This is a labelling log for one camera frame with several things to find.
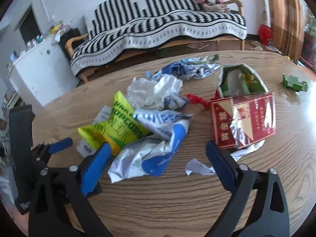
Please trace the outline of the yellow green popcorn bag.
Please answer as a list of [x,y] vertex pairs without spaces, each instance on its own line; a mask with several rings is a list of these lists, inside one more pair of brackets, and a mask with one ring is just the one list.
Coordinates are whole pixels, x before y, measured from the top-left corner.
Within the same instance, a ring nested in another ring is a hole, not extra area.
[[98,139],[100,146],[103,143],[109,143],[111,155],[117,156],[124,147],[149,134],[149,130],[137,122],[134,118],[134,109],[129,104],[121,91],[114,94],[113,105],[111,107],[108,121],[100,122],[97,125],[88,125],[78,128],[79,135],[83,138],[87,133],[88,127],[95,128],[100,134]]

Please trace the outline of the white cabinet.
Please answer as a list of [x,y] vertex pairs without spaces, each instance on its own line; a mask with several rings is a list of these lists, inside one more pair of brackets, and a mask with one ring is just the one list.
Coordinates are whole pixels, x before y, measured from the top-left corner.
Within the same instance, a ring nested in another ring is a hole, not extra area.
[[79,84],[53,36],[21,55],[14,62],[8,80],[34,113]]

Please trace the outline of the green plastic toy shell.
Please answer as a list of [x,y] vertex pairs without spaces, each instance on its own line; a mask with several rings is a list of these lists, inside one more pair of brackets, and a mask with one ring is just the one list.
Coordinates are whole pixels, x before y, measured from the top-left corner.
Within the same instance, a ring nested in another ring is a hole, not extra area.
[[294,75],[285,75],[282,76],[283,86],[287,89],[299,91],[308,91],[308,84],[305,81],[300,81],[297,76]]

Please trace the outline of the red plastic scrap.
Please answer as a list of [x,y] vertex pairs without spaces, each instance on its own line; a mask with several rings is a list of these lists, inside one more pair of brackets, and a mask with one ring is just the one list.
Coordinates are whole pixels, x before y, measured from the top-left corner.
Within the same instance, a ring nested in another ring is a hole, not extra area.
[[216,91],[215,96],[212,97],[209,101],[207,101],[207,100],[205,100],[202,97],[199,97],[197,95],[193,95],[193,94],[187,94],[186,97],[190,103],[201,104],[205,109],[210,109],[211,108],[211,101],[218,100],[220,98],[220,95],[219,95],[218,91]]

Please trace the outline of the green white paper bowl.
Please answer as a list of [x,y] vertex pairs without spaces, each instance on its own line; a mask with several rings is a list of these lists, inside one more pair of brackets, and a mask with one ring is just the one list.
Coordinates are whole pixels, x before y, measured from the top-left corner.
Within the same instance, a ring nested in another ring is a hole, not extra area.
[[222,65],[219,70],[216,89],[219,98],[269,92],[260,75],[244,63]]

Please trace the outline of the black white striped sofa blanket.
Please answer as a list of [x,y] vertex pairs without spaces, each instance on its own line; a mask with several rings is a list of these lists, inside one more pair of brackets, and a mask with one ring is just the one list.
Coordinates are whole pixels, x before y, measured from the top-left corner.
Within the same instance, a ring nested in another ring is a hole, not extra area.
[[71,71],[107,65],[127,50],[146,51],[173,40],[245,40],[239,13],[207,12],[197,0],[106,0],[85,15],[87,41],[75,49]]

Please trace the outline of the small grey white box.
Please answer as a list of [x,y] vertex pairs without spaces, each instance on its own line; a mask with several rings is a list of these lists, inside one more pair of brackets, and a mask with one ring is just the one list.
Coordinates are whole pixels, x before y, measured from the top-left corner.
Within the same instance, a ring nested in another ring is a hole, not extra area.
[[[95,117],[92,125],[97,125],[100,122],[108,121],[110,117],[111,107],[104,106],[98,115]],[[96,152],[95,146],[100,146],[99,139],[100,134],[95,131],[95,128],[88,127],[87,133],[84,134],[84,137],[81,139],[79,144],[76,147],[76,150],[86,158],[89,155],[93,155]]]

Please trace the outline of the red cigarette box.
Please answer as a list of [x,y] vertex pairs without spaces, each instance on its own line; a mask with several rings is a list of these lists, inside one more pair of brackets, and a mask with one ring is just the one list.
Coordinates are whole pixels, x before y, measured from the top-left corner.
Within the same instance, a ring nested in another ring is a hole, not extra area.
[[276,132],[273,93],[213,100],[210,110],[214,139],[221,149],[244,149]]

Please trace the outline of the brown curtain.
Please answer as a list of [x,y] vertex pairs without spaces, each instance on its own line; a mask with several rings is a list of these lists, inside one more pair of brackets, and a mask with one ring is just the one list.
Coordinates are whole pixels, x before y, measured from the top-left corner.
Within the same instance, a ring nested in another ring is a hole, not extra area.
[[305,28],[304,0],[269,0],[272,45],[296,64],[300,58]]

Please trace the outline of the red bag on floor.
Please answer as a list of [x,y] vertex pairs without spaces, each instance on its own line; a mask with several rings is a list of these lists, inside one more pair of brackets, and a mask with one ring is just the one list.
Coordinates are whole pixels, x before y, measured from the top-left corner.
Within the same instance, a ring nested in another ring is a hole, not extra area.
[[260,41],[266,46],[269,46],[273,41],[273,37],[274,37],[273,31],[267,25],[264,25],[264,24],[260,25],[258,29],[258,35],[260,37]]

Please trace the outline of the blue silver wrapper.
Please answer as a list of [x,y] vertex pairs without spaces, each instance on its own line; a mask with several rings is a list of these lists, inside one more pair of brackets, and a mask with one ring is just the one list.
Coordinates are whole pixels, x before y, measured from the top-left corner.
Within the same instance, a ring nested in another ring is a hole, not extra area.
[[163,67],[154,74],[150,74],[147,71],[146,77],[151,80],[160,80],[164,74],[170,74],[182,80],[203,79],[213,74],[220,67],[217,63],[218,60],[218,54],[206,57],[185,58]]

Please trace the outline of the pair of slippers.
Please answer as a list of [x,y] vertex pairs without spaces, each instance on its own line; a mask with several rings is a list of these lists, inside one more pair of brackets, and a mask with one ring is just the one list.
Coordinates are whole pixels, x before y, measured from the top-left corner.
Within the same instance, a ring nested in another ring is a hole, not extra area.
[[252,41],[251,42],[251,50],[254,50],[254,51],[263,51],[263,48],[262,48],[262,46],[261,46],[261,44],[260,44],[260,42],[258,42],[258,41]]

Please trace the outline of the white blue pouch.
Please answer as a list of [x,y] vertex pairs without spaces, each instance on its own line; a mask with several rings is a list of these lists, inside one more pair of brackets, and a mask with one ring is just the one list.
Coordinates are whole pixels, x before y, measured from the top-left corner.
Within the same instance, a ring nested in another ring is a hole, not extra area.
[[108,170],[112,183],[162,175],[183,143],[192,115],[174,110],[137,109],[133,118],[152,134],[126,145],[117,155]]

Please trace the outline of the white blue paper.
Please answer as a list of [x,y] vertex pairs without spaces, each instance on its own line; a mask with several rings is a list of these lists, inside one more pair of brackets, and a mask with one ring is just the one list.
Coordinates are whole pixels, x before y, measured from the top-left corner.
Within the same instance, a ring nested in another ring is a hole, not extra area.
[[187,99],[179,96],[182,86],[182,80],[169,74],[157,80],[134,78],[125,98],[134,109],[176,110],[187,104]]

